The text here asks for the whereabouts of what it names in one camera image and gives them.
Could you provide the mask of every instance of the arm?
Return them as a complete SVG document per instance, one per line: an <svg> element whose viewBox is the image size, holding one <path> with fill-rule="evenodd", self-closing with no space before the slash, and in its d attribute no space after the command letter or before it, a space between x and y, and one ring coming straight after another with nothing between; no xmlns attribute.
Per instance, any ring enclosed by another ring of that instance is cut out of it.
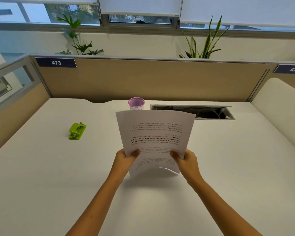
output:
<svg viewBox="0 0 295 236"><path fill-rule="evenodd" d="M139 154L140 151L136 150L126 157L123 149L117 151L106 181L66 236L98 235L119 185Z"/></svg>
<svg viewBox="0 0 295 236"><path fill-rule="evenodd" d="M171 152L170 155L225 236L262 236L204 181L199 171L197 157L193 152L187 149L184 159L181 159L176 152Z"/></svg>

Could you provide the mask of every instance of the number sign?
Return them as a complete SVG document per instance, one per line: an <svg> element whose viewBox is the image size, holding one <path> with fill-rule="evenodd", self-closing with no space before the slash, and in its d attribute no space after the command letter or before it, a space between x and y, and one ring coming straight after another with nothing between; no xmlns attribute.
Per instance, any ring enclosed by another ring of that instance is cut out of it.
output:
<svg viewBox="0 0 295 236"><path fill-rule="evenodd" d="M295 74L295 65L279 64L274 71L275 74Z"/></svg>
<svg viewBox="0 0 295 236"><path fill-rule="evenodd" d="M63 67L63 68L76 68L74 59L67 58L35 58L40 67Z"/></svg>

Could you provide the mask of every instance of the white sheet of paper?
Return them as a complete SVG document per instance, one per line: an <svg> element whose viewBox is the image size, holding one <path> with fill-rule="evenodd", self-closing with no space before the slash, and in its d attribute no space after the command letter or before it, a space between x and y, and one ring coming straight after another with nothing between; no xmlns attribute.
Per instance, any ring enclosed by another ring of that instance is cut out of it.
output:
<svg viewBox="0 0 295 236"><path fill-rule="evenodd" d="M150 168L180 173L171 150L184 157L195 114L169 110L117 112L117 121L126 156L141 151L130 168L130 177Z"/></svg>

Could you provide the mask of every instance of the beige partition panel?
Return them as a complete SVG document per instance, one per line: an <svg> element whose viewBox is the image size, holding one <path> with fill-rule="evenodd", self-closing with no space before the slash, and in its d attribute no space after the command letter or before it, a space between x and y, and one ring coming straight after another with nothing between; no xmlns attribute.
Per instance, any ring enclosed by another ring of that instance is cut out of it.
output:
<svg viewBox="0 0 295 236"><path fill-rule="evenodd" d="M49 99L42 83L0 114L0 148Z"/></svg>
<svg viewBox="0 0 295 236"><path fill-rule="evenodd" d="M268 63L179 60L75 61L77 68L37 65L54 98L83 98L95 103L131 97L244 102L270 67Z"/></svg>
<svg viewBox="0 0 295 236"><path fill-rule="evenodd" d="M271 78L278 78L278 79L282 80L283 82L287 83L288 85L290 85L291 87L295 88L295 74L275 74L273 72L275 71L277 66L278 66L278 64L274 64L272 66L272 68L269 70L269 72L264 77L263 81L260 83L260 85L257 88L257 90L255 91L255 93L253 94L251 101L255 98L255 96L260 91L260 89L263 87L263 85L267 82L267 80L271 79Z"/></svg>

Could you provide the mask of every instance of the leafy green plant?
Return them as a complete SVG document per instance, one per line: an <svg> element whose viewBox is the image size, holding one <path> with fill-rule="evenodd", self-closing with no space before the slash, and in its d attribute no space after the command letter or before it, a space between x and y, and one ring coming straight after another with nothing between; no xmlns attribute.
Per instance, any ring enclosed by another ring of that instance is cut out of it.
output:
<svg viewBox="0 0 295 236"><path fill-rule="evenodd" d="M76 49L78 55L79 55L79 51L81 52L82 55L97 55L98 53L104 52L104 50L95 50L95 51L88 50L89 47L93 47L92 42L90 42L88 45L86 45L86 44L81 45L79 42L79 35L80 34L76 33L76 31L75 31L75 29L81 25L81 21L79 19L76 19L75 21L73 21L71 15L69 15L69 18L67 18L67 16L65 14L63 14L63 17L64 18L57 17L57 20L64 21L70 25L71 29L61 28L61 30L65 36L70 37L72 39L72 41L73 41L72 46ZM67 51L59 52L57 54L70 55L71 52L69 50L67 50Z"/></svg>
<svg viewBox="0 0 295 236"><path fill-rule="evenodd" d="M187 36L185 35L185 33L182 31L182 33L184 34L184 36L185 36L185 38L186 38L186 40L188 42L189 48L190 48L190 52L185 51L185 53L186 53L186 55L187 55L188 58L209 59L210 58L210 55L213 52L221 50L221 49L214 49L214 47L215 47L216 43L219 41L219 39L225 34L225 32L227 32L229 30L229 28L226 31L224 31L220 35L220 37L215 41L215 43L213 44L213 40L216 38L217 33L218 33L219 29L220 29L220 25L221 25L221 21L222 21L222 16L221 16L219 22L217 23L215 32L214 32L214 34L212 36L212 39L211 39L211 23L212 23L212 19L213 19L213 16L211 18L210 25L208 27L208 36L206 38L205 45L203 47L203 51L201 52L201 54L199 54L199 52L197 50L197 43L196 43L196 40L193 38L193 36L191 37L191 41L194 44L194 49L192 48L189 39L187 38Z"/></svg>

